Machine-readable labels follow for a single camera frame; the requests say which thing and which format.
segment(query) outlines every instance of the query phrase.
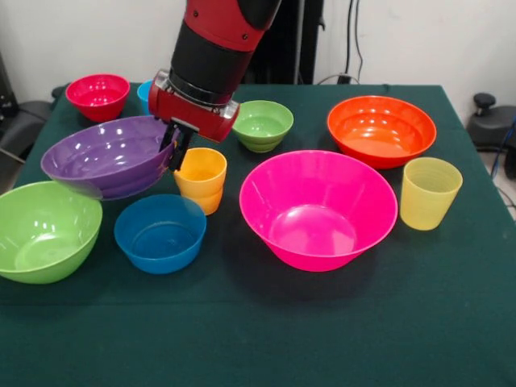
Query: yellow cup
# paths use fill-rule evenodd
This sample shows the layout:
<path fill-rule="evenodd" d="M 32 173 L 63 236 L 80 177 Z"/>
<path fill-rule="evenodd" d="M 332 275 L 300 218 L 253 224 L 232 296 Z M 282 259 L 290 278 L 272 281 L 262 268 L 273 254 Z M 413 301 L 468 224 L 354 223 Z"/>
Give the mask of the yellow cup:
<path fill-rule="evenodd" d="M 196 202 L 206 215 L 213 214 L 223 198 L 227 160 L 210 148 L 191 148 L 186 151 L 181 170 L 174 171 L 174 179 L 181 196 Z"/>
<path fill-rule="evenodd" d="M 450 163 L 434 157 L 409 161 L 403 169 L 400 217 L 416 230 L 435 229 L 452 205 L 462 175 Z"/>

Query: white wall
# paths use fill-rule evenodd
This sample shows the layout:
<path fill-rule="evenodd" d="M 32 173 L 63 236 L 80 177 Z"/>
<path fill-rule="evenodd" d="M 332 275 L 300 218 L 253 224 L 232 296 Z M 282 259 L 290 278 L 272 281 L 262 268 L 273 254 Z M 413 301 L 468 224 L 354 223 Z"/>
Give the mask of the white wall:
<path fill-rule="evenodd" d="M 89 73 L 145 81 L 168 69 L 184 0 L 0 0 L 0 51 L 17 99 Z"/>
<path fill-rule="evenodd" d="M 343 71 L 347 5 L 326 0 L 316 81 Z M 0 51 L 18 99 L 49 99 L 87 73 L 153 77 L 169 66 L 184 9 L 185 0 L 0 0 Z M 480 90 L 516 103 L 515 15 L 515 0 L 361 0 L 362 82 L 443 85 L 463 119 Z"/>
<path fill-rule="evenodd" d="M 316 81 L 342 72 L 346 62 L 349 2 L 325 3 Z M 478 91 L 516 104 L 515 15 L 515 0 L 361 0 L 361 81 L 442 85 L 463 121 Z"/>

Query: green bowl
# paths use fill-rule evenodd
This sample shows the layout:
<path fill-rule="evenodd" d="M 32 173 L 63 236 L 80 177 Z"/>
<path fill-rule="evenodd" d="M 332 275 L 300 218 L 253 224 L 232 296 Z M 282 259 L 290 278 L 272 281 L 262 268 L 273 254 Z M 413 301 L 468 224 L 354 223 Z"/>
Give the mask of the green bowl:
<path fill-rule="evenodd" d="M 272 101 L 250 101 L 240 105 L 233 132 L 252 152 L 272 151 L 293 125 L 293 114 L 285 106 Z"/>
<path fill-rule="evenodd" d="M 0 197 L 0 276 L 50 284 L 75 272 L 91 252 L 102 222 L 100 202 L 54 181 Z"/>

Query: plastic bowl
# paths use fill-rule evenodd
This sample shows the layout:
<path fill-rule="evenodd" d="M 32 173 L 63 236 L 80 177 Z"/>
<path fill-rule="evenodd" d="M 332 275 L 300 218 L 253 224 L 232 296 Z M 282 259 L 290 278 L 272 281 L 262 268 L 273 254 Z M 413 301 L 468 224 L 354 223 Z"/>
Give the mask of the plastic bowl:
<path fill-rule="evenodd" d="M 380 243 L 397 219 L 389 183 L 336 152 L 287 152 L 246 177 L 240 209 L 280 260 L 309 272 L 340 268 Z"/>
<path fill-rule="evenodd" d="M 340 150 L 377 169 L 400 167 L 435 141 L 431 118 L 396 98 L 363 96 L 342 101 L 327 120 Z"/>
<path fill-rule="evenodd" d="M 140 199 L 126 208 L 114 225 L 114 238 L 136 268 L 168 274 L 190 264 L 206 232 L 199 205 L 178 195 Z"/>
<path fill-rule="evenodd" d="M 272 101 L 250 101 L 240 105 L 233 132 L 252 152 L 271 152 L 293 125 L 293 114 Z"/>
<path fill-rule="evenodd" d="M 142 111 L 145 115 L 150 115 L 151 113 L 148 111 L 148 94 L 151 91 L 152 79 L 150 81 L 146 81 L 142 83 L 136 93 L 138 94 L 139 102 L 142 106 Z"/>
<path fill-rule="evenodd" d="M 0 276 L 49 284 L 75 272 L 97 240 L 99 202 L 44 181 L 0 197 Z"/>
<path fill-rule="evenodd" d="M 116 119 L 123 110 L 131 84 L 114 74 L 94 74 L 77 79 L 66 88 L 66 98 L 95 123 Z"/>
<path fill-rule="evenodd" d="M 165 129 L 149 115 L 89 127 L 48 149 L 41 168 L 51 179 L 90 198 L 125 198 L 166 173 L 173 145 L 158 152 Z"/>

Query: blue bowl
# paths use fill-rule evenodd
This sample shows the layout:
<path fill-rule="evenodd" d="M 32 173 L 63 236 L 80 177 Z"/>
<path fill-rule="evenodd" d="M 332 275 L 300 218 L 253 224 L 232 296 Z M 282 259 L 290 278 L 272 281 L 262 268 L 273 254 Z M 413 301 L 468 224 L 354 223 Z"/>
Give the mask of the blue bowl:
<path fill-rule="evenodd" d="M 152 79 L 150 81 L 146 81 L 142 83 L 136 93 L 138 94 L 138 98 L 140 103 L 142 104 L 142 111 L 145 115 L 150 115 L 151 113 L 148 111 L 148 94 L 151 91 Z"/>
<path fill-rule="evenodd" d="M 179 195 L 153 195 L 127 207 L 114 238 L 136 268 L 168 274 L 192 263 L 206 233 L 201 207 Z"/>

